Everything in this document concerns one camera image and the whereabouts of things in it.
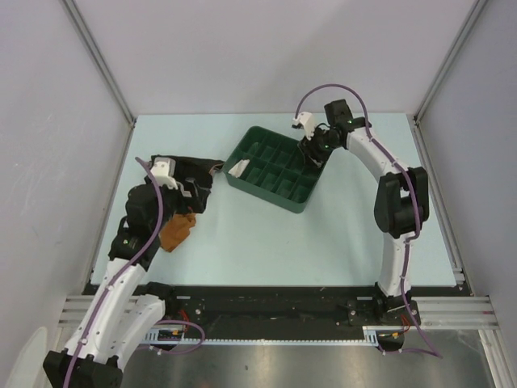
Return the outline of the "green compartment tray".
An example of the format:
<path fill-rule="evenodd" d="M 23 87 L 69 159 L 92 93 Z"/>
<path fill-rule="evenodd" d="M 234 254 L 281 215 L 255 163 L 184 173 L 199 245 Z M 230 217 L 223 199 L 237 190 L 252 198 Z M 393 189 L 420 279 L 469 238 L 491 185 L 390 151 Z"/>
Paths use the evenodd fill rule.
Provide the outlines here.
<path fill-rule="evenodd" d="M 302 213 L 325 167 L 307 164 L 298 142 L 260 126 L 250 127 L 223 166 L 229 185 L 292 213 Z M 250 163 L 237 179 L 228 171 L 241 159 Z"/>

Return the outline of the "white underwear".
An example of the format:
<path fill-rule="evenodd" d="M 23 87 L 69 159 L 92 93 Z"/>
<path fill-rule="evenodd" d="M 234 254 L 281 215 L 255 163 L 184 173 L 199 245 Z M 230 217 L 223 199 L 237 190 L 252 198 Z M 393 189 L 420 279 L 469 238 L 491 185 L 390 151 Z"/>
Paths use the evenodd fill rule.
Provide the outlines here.
<path fill-rule="evenodd" d="M 249 163 L 249 159 L 241 159 L 239 162 L 237 162 L 229 169 L 228 174 L 233 176 L 234 178 L 240 178 L 246 170 L 246 168 L 248 167 Z"/>

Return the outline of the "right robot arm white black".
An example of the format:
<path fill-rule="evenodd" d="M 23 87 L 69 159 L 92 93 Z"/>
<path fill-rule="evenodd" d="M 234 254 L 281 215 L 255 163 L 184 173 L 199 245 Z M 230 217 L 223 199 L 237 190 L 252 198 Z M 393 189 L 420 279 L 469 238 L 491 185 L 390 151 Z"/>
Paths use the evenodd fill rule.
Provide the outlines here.
<path fill-rule="evenodd" d="M 430 213 L 428 174 L 423 167 L 400 162 L 374 134 L 366 115 L 354 117 L 344 99 L 324 107 L 327 126 L 314 114 L 296 110 L 292 127 L 302 129 L 299 148 L 307 162 L 320 168 L 332 152 L 344 148 L 355 155 L 377 182 L 374 219 L 383 233 L 383 259 L 375 283 L 374 318 L 391 324 L 410 302 L 410 250 Z"/>

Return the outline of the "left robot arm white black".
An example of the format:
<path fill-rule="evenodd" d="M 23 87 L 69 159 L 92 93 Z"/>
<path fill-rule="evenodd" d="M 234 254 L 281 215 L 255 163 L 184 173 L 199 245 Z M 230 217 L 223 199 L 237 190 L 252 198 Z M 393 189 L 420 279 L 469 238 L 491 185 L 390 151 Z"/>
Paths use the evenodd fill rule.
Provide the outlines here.
<path fill-rule="evenodd" d="M 161 247 L 160 233 L 176 215 L 202 213 L 213 173 L 191 161 L 160 158 L 144 165 L 144 183 L 129 190 L 125 215 L 113 238 L 103 280 L 82 321 L 61 351 L 50 351 L 43 369 L 53 387 L 118 387 L 131 355 L 159 323 L 184 333 L 196 323 L 177 320 L 174 288 L 149 282 L 132 310 L 130 297 Z"/>

